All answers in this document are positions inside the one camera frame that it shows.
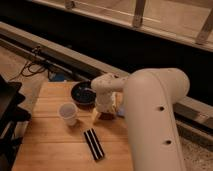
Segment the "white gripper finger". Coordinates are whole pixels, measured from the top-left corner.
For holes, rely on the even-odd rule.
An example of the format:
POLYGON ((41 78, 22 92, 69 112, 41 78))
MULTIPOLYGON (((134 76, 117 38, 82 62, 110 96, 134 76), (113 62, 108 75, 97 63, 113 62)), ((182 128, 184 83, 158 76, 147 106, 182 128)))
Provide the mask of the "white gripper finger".
POLYGON ((93 124, 96 123, 99 120, 101 113, 99 113, 96 109, 93 109, 93 113, 92 113, 92 122, 93 124))
POLYGON ((114 109, 114 115, 117 116, 117 114, 118 114, 118 104, 117 104, 117 102, 113 105, 113 109, 114 109))

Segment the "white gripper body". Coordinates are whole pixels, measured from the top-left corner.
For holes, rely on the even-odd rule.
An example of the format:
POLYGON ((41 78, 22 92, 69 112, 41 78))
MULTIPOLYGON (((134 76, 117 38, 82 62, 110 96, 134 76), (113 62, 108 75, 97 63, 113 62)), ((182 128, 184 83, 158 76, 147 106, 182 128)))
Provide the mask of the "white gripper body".
POLYGON ((95 106, 100 113, 114 114, 113 105, 116 103, 116 93, 98 93, 96 95, 95 106))

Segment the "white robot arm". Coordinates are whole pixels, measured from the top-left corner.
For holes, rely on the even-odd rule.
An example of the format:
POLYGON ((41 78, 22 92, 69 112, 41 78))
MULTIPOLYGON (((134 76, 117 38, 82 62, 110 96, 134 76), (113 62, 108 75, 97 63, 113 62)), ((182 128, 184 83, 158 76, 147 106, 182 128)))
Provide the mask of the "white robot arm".
POLYGON ((186 171, 173 105, 190 81, 178 68, 141 69, 126 77, 107 73, 92 80, 95 106, 110 113, 113 94, 123 94, 134 171, 186 171))

